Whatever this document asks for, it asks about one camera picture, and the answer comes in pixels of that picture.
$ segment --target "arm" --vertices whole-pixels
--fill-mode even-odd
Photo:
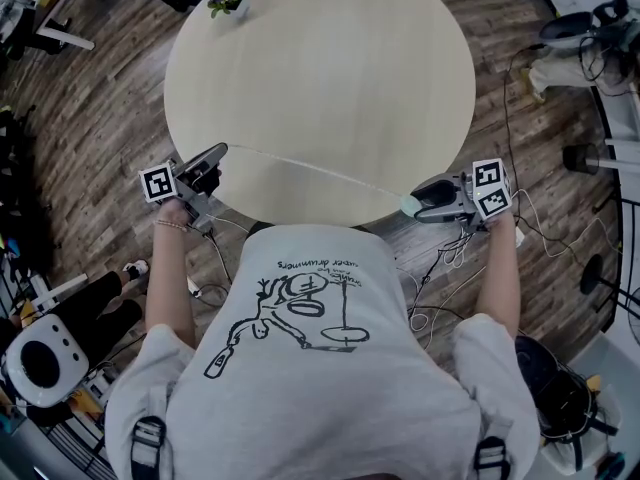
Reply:
[[[185,226],[189,215],[180,201],[171,199],[160,208],[158,220]],[[184,343],[195,348],[184,235],[180,229],[156,224],[145,323],[147,332],[155,325],[166,324]]]
[[[520,324],[520,277],[516,255],[516,227],[511,212],[490,224],[489,262],[476,313],[485,313],[504,325],[512,338]]]

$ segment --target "shoe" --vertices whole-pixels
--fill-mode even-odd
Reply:
[[[127,263],[122,271],[129,274],[130,279],[133,281],[149,272],[149,264],[144,260],[138,260],[135,263]]]
[[[529,71],[531,71],[530,69],[521,69],[520,70],[520,74],[522,75],[522,78],[524,79],[524,83],[527,85],[527,89],[529,90],[529,94],[531,94],[531,96],[533,97],[533,99],[535,100],[535,102],[538,105],[544,105],[544,103],[547,101],[547,98],[545,97],[544,93],[537,91],[536,88],[533,86],[533,84],[531,83],[531,78],[529,77]]]

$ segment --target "black pants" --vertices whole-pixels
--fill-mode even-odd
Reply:
[[[125,300],[114,312],[100,316],[107,304],[121,293],[118,274],[109,272],[51,310],[87,354],[89,368],[102,361],[142,318],[142,309],[132,300]]]

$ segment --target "shoulder strap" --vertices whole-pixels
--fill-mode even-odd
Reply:
[[[131,477],[133,480],[171,480],[173,450],[165,446],[167,389],[156,386],[149,391],[149,415],[140,418],[131,436]]]
[[[476,447],[473,468],[477,480],[507,480],[511,464],[505,441],[511,430],[511,421],[492,417],[485,437]]]

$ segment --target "white tabletop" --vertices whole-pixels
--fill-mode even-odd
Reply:
[[[356,225],[446,171],[469,130],[475,75],[440,0],[251,0],[245,21],[206,2],[173,46],[169,131],[184,161],[231,147],[215,196],[273,223]],[[249,149],[234,148],[233,145]]]

